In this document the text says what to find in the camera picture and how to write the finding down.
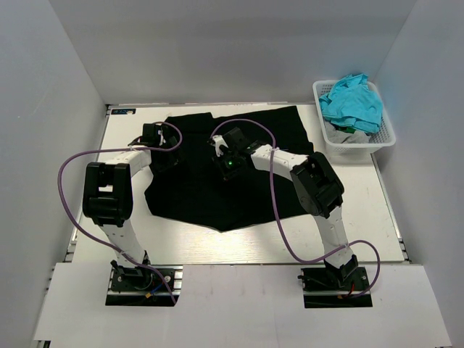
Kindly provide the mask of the black t-shirt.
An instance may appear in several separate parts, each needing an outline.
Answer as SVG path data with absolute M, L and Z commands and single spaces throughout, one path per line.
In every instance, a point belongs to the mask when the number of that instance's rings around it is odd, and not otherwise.
M 249 112 L 215 118 L 211 113 L 168 117 L 183 135 L 184 161 L 155 174 L 144 195 L 150 213 L 225 232 L 275 220 L 269 174 L 247 168 L 224 181 L 212 161 L 210 134 L 239 128 L 250 141 L 277 146 L 294 154 L 309 155 L 312 144 L 296 107 Z

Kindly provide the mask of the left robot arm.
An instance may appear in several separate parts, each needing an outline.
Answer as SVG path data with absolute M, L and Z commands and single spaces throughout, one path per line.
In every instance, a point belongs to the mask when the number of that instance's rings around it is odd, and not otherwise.
M 164 152 L 162 165 L 177 165 L 176 157 L 183 136 L 169 123 L 144 124 L 142 135 L 126 149 L 116 149 L 106 162 L 91 162 L 86 167 L 83 214 L 108 238 L 117 255 L 117 266 L 128 269 L 128 280 L 137 289 L 152 284 L 153 271 L 146 250 L 134 232 L 132 178 L 152 164 L 155 152 Z

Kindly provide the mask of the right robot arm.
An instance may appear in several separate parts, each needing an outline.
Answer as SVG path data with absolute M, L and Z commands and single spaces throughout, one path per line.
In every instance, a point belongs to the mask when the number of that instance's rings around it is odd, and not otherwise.
M 353 281 L 358 262 L 342 220 L 344 187 L 325 155 L 293 154 L 261 141 L 252 142 L 239 128 L 212 136 L 208 144 L 215 148 L 213 160 L 226 180 L 244 169 L 254 169 L 269 172 L 270 183 L 274 175 L 291 181 L 300 205 L 318 227 L 328 282 L 344 289 Z

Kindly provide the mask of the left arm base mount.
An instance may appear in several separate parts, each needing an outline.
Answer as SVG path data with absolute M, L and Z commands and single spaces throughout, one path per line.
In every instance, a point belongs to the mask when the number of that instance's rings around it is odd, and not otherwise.
M 183 267 L 158 267 L 160 275 L 145 268 L 124 268 L 111 262 L 105 305 L 110 307 L 174 307 L 181 294 Z

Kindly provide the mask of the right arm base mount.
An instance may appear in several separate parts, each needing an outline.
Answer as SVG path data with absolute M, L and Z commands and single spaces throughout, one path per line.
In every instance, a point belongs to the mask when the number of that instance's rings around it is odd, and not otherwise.
M 302 284 L 305 309 L 339 309 L 372 307 L 370 291 L 360 293 L 369 286 L 364 267 L 359 267 L 339 285 L 331 280 L 325 268 L 302 268 L 297 277 Z

